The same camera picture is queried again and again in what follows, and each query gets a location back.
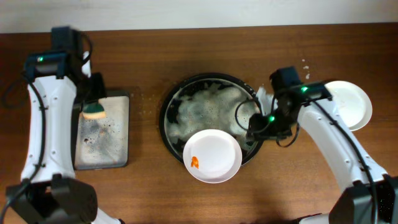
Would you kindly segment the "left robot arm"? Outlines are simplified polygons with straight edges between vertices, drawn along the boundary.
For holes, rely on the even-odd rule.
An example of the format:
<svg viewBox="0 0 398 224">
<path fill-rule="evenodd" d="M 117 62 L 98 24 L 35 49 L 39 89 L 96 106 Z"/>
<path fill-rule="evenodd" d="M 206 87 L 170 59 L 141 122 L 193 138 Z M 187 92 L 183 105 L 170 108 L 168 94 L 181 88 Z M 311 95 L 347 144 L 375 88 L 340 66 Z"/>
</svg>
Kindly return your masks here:
<svg viewBox="0 0 398 224">
<path fill-rule="evenodd" d="M 80 114 L 103 118 L 106 96 L 100 73 L 92 73 L 89 37 L 54 27 L 51 48 L 30 54 L 22 78 L 30 98 L 29 148 L 21 181 L 6 189 L 5 209 L 27 223 L 116 223 L 98 207 L 95 189 L 76 179 L 72 122 Z"/>
</svg>

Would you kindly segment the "green yellow sponge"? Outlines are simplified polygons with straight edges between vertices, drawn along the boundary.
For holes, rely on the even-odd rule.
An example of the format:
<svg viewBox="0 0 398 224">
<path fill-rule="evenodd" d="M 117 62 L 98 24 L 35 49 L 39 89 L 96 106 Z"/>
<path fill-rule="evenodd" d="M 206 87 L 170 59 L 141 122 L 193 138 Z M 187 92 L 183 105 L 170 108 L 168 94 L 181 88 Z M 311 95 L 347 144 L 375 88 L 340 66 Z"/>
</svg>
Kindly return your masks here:
<svg viewBox="0 0 398 224">
<path fill-rule="evenodd" d="M 106 117 L 104 107 L 96 102 L 85 104 L 83 106 L 82 115 L 85 119 L 103 119 Z"/>
</svg>

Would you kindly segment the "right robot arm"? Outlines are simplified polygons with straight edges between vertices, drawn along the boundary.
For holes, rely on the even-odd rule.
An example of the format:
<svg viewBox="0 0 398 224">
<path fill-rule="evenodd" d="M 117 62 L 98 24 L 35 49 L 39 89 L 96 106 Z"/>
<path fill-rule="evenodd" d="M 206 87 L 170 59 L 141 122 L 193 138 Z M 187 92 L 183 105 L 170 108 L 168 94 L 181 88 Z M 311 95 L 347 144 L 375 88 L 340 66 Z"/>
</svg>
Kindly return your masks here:
<svg viewBox="0 0 398 224">
<path fill-rule="evenodd" d="M 269 77 L 270 100 L 258 91 L 260 112 L 251 116 L 251 141 L 284 140 L 296 124 L 313 139 L 327 161 L 341 196 L 329 213 L 301 217 L 296 223 L 397 223 L 397 177 L 391 177 L 345 125 L 331 93 L 322 82 L 304 84 L 294 67 Z"/>
</svg>

